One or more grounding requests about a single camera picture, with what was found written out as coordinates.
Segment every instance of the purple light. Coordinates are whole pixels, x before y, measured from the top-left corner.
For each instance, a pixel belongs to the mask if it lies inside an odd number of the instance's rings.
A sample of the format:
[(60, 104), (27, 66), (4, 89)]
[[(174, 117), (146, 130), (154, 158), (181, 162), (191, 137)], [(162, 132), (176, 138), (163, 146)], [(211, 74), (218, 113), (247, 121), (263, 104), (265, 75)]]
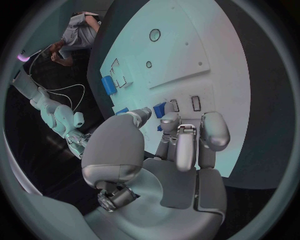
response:
[(27, 61), (30, 59), (30, 57), (24, 58), (24, 57), (22, 57), (21, 55), (18, 55), (17, 58), (18, 58), (19, 60), (21, 60), (22, 62), (27, 62)]

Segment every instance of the blue object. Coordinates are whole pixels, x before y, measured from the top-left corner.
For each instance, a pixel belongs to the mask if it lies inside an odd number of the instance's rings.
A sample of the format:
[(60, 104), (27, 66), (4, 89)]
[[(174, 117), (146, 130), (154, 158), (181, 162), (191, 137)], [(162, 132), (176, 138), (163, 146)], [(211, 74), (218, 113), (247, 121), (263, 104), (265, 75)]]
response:
[(121, 113), (127, 113), (128, 111), (129, 111), (128, 108), (125, 107), (124, 109), (122, 109), (122, 110), (116, 112), (115, 114), (118, 115), (118, 114), (121, 114)]
[(161, 119), (165, 115), (166, 102), (159, 103), (153, 107), (155, 115), (158, 119)]
[(116, 86), (111, 76), (105, 76), (102, 78), (102, 83), (108, 96), (117, 92)]

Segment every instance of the person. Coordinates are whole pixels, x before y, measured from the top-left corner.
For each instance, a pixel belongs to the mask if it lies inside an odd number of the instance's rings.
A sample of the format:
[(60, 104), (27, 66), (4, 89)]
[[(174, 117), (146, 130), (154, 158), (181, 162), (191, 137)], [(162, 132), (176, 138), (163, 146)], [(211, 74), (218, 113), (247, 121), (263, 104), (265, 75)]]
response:
[(72, 51), (92, 48), (100, 24), (100, 21), (86, 12), (71, 17), (62, 39), (53, 43), (46, 55), (51, 55), (53, 62), (63, 66), (72, 66)]

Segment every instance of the hole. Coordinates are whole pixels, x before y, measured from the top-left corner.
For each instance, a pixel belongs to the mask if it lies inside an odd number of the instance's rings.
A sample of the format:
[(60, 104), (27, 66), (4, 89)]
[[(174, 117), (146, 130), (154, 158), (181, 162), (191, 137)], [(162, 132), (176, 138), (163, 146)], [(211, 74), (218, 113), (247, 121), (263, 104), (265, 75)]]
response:
[(152, 42), (156, 42), (161, 37), (161, 32), (158, 29), (153, 29), (149, 37)]
[(152, 68), (152, 63), (150, 61), (147, 61), (146, 62), (146, 67), (149, 68), (149, 69)]

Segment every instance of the cable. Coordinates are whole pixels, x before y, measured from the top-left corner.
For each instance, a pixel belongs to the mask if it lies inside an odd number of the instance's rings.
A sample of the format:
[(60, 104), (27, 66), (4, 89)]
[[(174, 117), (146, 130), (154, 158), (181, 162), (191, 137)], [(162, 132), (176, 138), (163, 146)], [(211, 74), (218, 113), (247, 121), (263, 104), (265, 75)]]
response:
[(60, 95), (60, 96), (64, 96), (66, 98), (69, 99), (70, 101), (70, 105), (71, 105), (71, 109), (73, 108), (73, 103), (72, 103), (72, 100), (67, 96), (67, 95), (64, 95), (64, 94), (60, 94), (60, 93), (55, 93), (55, 92), (52, 92), (52, 91), (59, 91), (59, 90), (64, 90), (64, 89), (68, 89), (68, 88), (72, 88), (72, 87), (75, 87), (75, 86), (82, 86), (83, 87), (83, 93), (82, 93), (82, 96), (81, 96), (81, 99), (79, 101), (79, 103), (77, 104), (77, 106), (72, 110), (73, 112), (77, 109), (77, 107), (80, 105), (80, 103), (82, 102), (83, 98), (84, 98), (84, 95), (85, 95), (85, 92), (86, 92), (86, 88), (84, 85), (82, 84), (74, 84), (72, 86), (67, 86), (67, 87), (63, 87), (63, 88), (59, 88), (59, 89), (46, 89), (45, 87), (43, 87), (42, 85), (40, 85), (39, 83), (37, 83), (31, 76), (31, 70), (32, 70), (32, 66), (34, 65), (35, 61), (38, 59), (38, 57), (44, 52), (46, 51), (51, 45), (49, 45), (48, 47), (46, 47), (43, 51), (41, 51), (36, 57), (35, 59), (33, 60), (33, 62), (31, 63), (30, 65), (30, 68), (29, 68), (29, 77), (31, 78), (31, 80), (36, 84), (38, 85), (39, 87), (43, 88), (44, 90), (46, 90), (48, 93), (51, 93), (51, 94), (55, 94), (55, 95)]

